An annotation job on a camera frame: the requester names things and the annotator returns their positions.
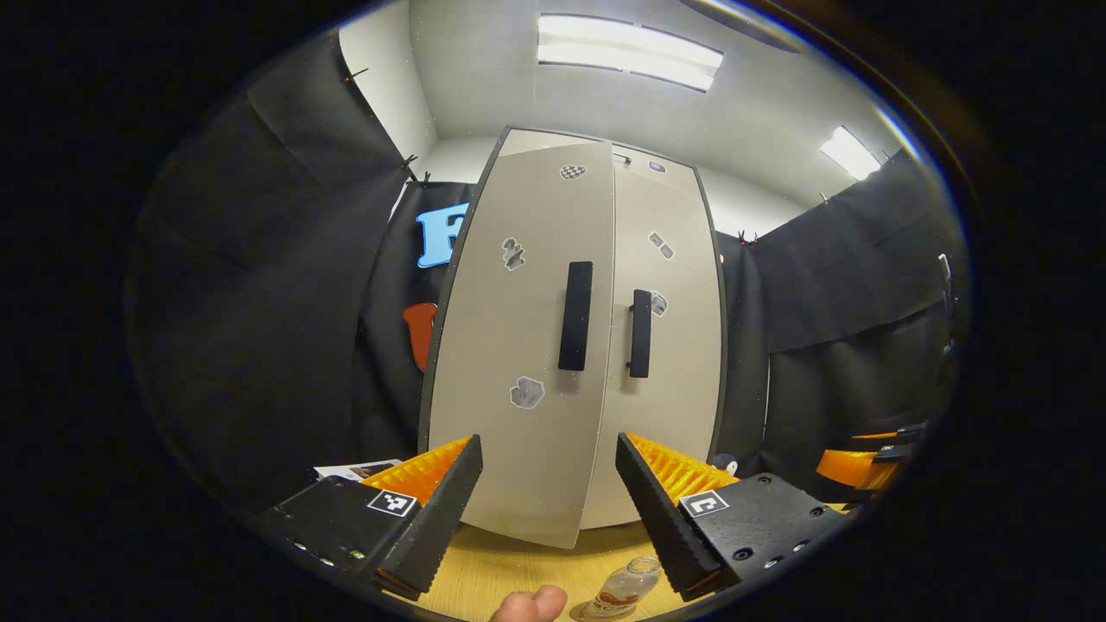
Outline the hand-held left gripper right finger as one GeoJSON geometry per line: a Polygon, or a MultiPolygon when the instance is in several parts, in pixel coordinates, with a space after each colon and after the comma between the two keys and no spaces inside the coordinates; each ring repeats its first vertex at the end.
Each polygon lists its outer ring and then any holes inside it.
{"type": "Polygon", "coordinates": [[[774,473],[731,478],[639,435],[619,434],[615,468],[684,602],[744,597],[854,521],[774,473]]]}

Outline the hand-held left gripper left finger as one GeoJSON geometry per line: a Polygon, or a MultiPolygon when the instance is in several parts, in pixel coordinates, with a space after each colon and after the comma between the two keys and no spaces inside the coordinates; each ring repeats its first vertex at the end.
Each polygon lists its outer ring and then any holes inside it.
{"type": "Polygon", "coordinates": [[[429,592],[483,468],[481,439],[448,442],[368,478],[327,476],[257,516],[293,563],[348,592],[429,592]]]}

